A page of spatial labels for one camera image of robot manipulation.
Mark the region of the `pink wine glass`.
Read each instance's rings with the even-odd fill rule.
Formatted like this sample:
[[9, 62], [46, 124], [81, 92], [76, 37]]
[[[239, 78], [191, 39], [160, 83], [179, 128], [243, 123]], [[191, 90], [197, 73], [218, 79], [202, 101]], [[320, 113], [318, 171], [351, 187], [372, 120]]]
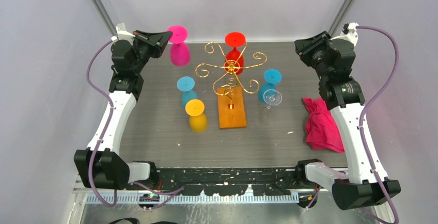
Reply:
[[190, 49], [185, 43], [188, 38], [188, 31], [182, 25], [172, 25], [168, 28], [168, 31], [172, 32], [169, 40], [171, 43], [169, 50], [170, 61], [175, 66], [184, 67], [191, 60]]

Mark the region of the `red wine glass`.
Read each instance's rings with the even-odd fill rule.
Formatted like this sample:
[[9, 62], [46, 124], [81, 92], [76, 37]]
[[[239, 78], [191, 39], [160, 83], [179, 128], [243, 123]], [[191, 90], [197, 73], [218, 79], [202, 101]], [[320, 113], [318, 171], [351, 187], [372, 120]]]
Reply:
[[238, 47], [241, 47], [246, 43], [246, 38], [242, 33], [234, 31], [225, 37], [225, 43], [232, 47], [227, 53], [226, 59], [235, 62], [237, 67], [241, 67], [240, 69], [234, 70], [236, 75], [240, 75], [243, 72], [244, 56], [241, 55], [242, 52], [238, 50]]

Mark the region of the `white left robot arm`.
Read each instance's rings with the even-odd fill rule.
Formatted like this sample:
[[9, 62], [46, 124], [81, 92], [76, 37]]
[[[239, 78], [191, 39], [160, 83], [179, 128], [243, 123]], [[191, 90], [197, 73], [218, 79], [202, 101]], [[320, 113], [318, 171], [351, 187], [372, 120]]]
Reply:
[[[98, 192], [99, 189], [112, 189], [116, 193], [137, 181], [146, 190], [158, 185], [155, 163], [126, 163], [119, 156], [119, 151], [128, 118], [142, 91], [144, 79], [140, 73], [150, 58], [162, 56], [172, 35], [171, 31], [118, 31], [116, 36], [97, 50], [87, 67], [88, 84], [106, 98], [107, 105], [96, 134], [86, 149], [76, 150], [73, 160], [84, 186], [91, 188], [106, 206], [115, 206], [117, 197], [113, 197], [113, 202], [108, 202]], [[113, 75], [108, 91], [103, 91], [92, 83], [90, 71], [95, 59], [108, 46], [112, 53]]]

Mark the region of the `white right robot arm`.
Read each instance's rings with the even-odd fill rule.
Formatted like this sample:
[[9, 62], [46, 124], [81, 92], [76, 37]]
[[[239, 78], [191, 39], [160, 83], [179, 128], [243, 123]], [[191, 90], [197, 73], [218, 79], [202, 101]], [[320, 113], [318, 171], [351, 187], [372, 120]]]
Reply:
[[294, 43], [301, 61], [319, 78], [320, 96], [338, 127], [348, 163], [342, 173], [319, 159], [299, 161], [295, 182], [301, 188], [315, 183], [329, 190], [341, 210], [381, 205], [401, 192], [377, 155], [364, 114], [367, 102], [350, 75], [357, 39], [355, 31], [334, 38], [324, 31]]

